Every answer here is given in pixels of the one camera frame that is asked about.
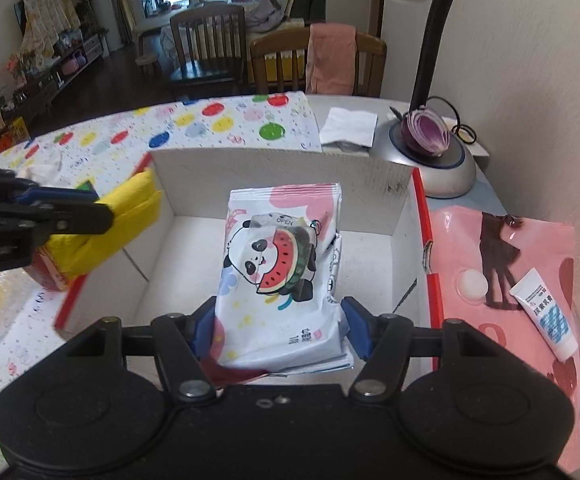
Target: white paper napkin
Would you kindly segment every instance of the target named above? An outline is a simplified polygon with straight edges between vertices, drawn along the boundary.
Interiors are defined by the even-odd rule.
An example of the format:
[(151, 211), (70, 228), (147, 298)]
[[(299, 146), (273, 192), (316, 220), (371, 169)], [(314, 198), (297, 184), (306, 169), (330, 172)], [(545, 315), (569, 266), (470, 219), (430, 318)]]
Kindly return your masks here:
[(345, 108), (331, 108), (328, 118), (319, 132), (321, 143), (350, 142), (371, 148), (376, 119), (376, 114), (370, 112), (352, 112)]

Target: small box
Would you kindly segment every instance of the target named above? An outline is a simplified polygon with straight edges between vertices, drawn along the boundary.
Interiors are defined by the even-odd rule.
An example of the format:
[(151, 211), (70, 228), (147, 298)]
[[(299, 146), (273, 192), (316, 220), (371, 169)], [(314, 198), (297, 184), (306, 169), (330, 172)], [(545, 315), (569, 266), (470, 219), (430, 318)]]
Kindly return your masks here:
[[(55, 322), (64, 335), (102, 316), (118, 316), (127, 326), (192, 313), (218, 290), (231, 190), (324, 182), (339, 182), (343, 196), (336, 299), (354, 296), (373, 314), (396, 312), (416, 326), (440, 326), (440, 289), (426, 272), (432, 230), (418, 170), (366, 156), (221, 148), (157, 150), (138, 171), (148, 165), (164, 190), (160, 219), (74, 282)], [(361, 365), (355, 359), (355, 368)], [(128, 366), (158, 382), (151, 358), (128, 358)], [(406, 383), (430, 370), (432, 360), (413, 360)], [(357, 373), (259, 381), (349, 387)]]

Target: pink plastic bag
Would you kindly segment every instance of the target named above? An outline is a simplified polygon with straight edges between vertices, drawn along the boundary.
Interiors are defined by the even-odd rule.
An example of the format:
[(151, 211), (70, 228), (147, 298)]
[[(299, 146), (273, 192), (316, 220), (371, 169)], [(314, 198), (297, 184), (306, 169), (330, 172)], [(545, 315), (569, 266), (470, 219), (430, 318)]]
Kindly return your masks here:
[[(580, 467), (580, 329), (573, 316), (574, 228), (532, 219), (499, 217), (452, 206), (430, 215), (432, 272), (438, 274), (443, 319), (461, 318), (557, 383), (573, 403), (576, 422), (559, 460), (567, 472)], [(510, 288), (535, 267), (554, 294), (579, 342), (565, 363), (523, 311)], [(488, 293), (467, 301), (458, 280), (467, 269), (482, 272)]]

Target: colorful dot pattern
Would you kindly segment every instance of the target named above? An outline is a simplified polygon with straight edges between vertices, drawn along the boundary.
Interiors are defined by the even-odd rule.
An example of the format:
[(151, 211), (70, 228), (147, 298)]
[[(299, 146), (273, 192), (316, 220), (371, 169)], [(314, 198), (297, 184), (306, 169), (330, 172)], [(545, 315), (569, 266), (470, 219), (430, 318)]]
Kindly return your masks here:
[[(96, 183), (103, 195), (132, 175), (145, 152), (188, 147), (321, 151), (305, 95), (289, 92), (158, 105), (74, 124), (1, 153), (0, 168), (43, 164), (60, 150), (62, 179), (74, 187)], [(52, 326), (64, 297), (35, 289), (0, 340), (0, 390), (63, 344)], [(0, 451), (0, 472), (6, 466)]]

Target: wooden chair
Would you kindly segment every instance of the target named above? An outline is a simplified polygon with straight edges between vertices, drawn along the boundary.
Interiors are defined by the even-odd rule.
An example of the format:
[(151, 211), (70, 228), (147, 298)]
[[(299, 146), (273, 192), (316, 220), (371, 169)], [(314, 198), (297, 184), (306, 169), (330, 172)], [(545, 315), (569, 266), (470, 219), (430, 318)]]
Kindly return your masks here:
[[(170, 19), (179, 65), (171, 75), (173, 93), (201, 85), (241, 85), (246, 70), (246, 27), (242, 6), (211, 3)], [(186, 38), (184, 48), (182, 35)]]
[[(310, 41), (310, 27), (290, 28), (271, 32), (253, 41), (250, 44), (250, 58), (257, 93), (269, 92), (268, 76), (266, 74), (266, 55), (276, 54), (276, 91), (285, 91), (286, 83), (283, 76), (281, 53), (292, 51), (292, 90), (305, 90), (305, 74), (299, 79), (299, 63), (297, 51), (304, 53), (304, 60), (308, 59), (308, 42)], [(368, 73), (364, 74), (364, 81), (359, 84), (359, 54), (365, 52), (371, 56)], [(384, 67), (387, 47), (385, 41), (364, 32), (356, 32), (356, 56), (355, 56), (355, 86), (353, 95), (366, 97), (379, 97), (381, 84), (384, 81)]]

